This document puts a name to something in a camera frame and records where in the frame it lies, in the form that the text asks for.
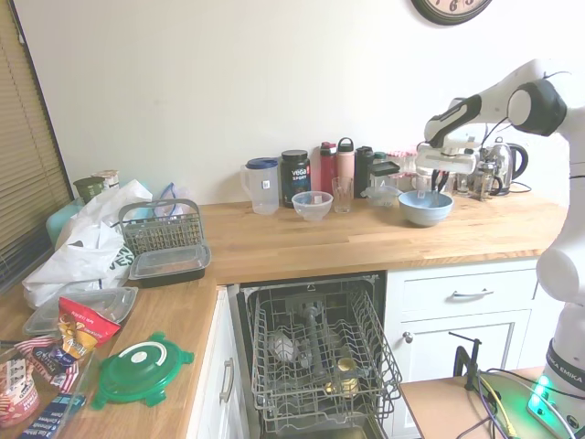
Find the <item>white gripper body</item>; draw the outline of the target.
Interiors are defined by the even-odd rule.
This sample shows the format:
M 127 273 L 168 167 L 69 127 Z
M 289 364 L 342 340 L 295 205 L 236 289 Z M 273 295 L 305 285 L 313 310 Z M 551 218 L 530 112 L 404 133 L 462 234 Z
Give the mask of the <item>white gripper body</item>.
M 417 168 L 470 175 L 477 163 L 474 147 L 466 142 L 449 142 L 438 148 L 422 143 L 417 146 L 415 164 Z

